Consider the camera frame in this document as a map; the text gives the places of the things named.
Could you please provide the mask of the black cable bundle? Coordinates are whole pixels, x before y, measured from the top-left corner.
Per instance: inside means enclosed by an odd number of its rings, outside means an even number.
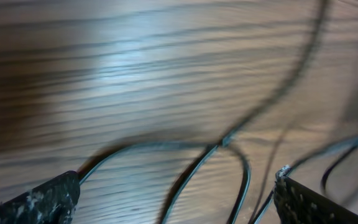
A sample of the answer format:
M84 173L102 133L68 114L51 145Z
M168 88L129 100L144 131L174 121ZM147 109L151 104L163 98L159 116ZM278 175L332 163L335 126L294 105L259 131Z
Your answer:
M105 154L99 155L98 157L95 157L92 160L92 163L90 165L86 166L86 168L84 167L84 169L79 171L78 179L79 179L80 185L83 184L86 181L86 179L95 170L98 169L99 166L101 166L103 163L105 163L107 160L109 160L116 154L118 154L122 151L126 151L126 150L131 150L131 149L140 148L140 147L155 147L156 145L161 145L161 144L163 144L163 145L164 144L171 144L171 145L173 144L176 147L201 147L201 146L203 146L202 143L199 144L199 143L195 143L195 142L194 143L193 142L192 143L190 143L190 142L148 142L145 144L135 144L135 145L130 145L130 146L119 147L117 149L114 149L113 151L110 151L108 153L105 153ZM172 188L170 190L170 193L167 196L165 204L164 204L162 211L160 213L160 218L158 220L158 223L166 223L168 221L168 217L173 210L173 206L174 206L176 200L178 199L179 195L183 191L183 189L186 187L187 183L194 176L194 174L198 171L198 169L217 151L217 149L219 149L221 147L223 147L223 146L220 146L218 144L207 145L204 152L185 169L185 171L179 176L179 178L177 178L177 181L174 183L174 185L172 186ZM246 197L247 191L249 189L251 170L250 170L250 165L246 159L246 156L243 153L241 153L240 151L238 151L235 148L232 148L232 147L228 147L228 148L230 150L232 150L239 157L241 164L242 164L242 170L243 170L242 171L242 175L243 175L242 182L241 182L241 186L239 189L239 193L237 195L233 209L232 209L231 214L227 221L227 223L235 223L238 213L244 203L244 199ZM341 157L339 157L335 162L333 162L326 169L326 171L324 172L324 174L321 178L320 184L321 184L322 196L330 199L329 194L327 193L327 189L326 189L326 184L328 182L329 176L331 175L332 171L339 164L344 162L352 153L356 152L356 150L358 150L358 136L350 138L350 139L346 139L341 142L337 142L330 146L325 146L324 148L313 151L311 154L297 160L291 166L286 165L290 168L288 176L290 177L291 174L297 168L299 168L300 166L309 162L312 159L316 159L317 157L322 157L322 156L328 155L329 153L332 153L332 152L344 151L344 154L341 155ZM263 217L263 215L269 208L270 204L273 202L274 188L275 188L275 185L274 185L272 191L268 194L265 202L260 206L260 208L259 208L259 204L260 204L260 197L259 197L259 199L258 199L259 201L257 202L256 208L254 209L253 214L251 215L251 218L248 223L259 223L260 219ZM358 186L355 189L355 191L348 196L348 198L344 199L344 201L341 202L341 204L338 204L336 202L335 203L345 208L345 206L352 203L355 199L357 199L357 197L358 197Z

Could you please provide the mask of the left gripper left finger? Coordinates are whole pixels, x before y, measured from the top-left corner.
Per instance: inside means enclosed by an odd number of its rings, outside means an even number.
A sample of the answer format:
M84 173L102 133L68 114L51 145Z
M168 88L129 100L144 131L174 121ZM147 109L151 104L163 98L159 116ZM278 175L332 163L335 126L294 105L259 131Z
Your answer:
M79 197L78 174L69 170L0 204L0 224L71 224Z

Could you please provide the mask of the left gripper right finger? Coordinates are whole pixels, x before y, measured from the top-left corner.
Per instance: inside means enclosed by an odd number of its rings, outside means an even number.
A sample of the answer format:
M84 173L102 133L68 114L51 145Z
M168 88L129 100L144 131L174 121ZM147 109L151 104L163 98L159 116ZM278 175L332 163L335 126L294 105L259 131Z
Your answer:
M358 224L358 215L288 176L285 166L275 176L273 202L282 224Z

